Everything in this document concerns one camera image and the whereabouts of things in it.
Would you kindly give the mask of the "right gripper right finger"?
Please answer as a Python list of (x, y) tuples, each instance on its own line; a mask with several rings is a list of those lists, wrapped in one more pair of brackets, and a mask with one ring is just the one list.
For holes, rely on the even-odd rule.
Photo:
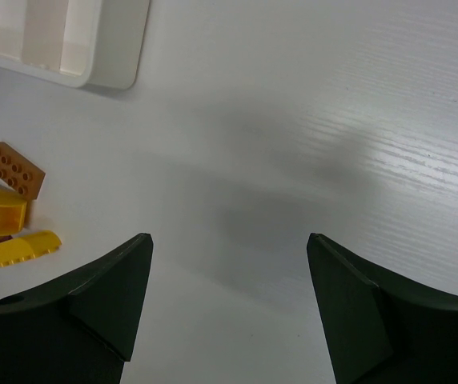
[(458, 296), (311, 234), (307, 258), (338, 383), (458, 383)]

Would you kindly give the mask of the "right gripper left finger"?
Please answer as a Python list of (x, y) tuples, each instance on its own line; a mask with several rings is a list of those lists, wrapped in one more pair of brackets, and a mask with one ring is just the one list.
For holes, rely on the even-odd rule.
[(131, 360), (153, 241), (0, 299), (0, 383), (118, 383)]

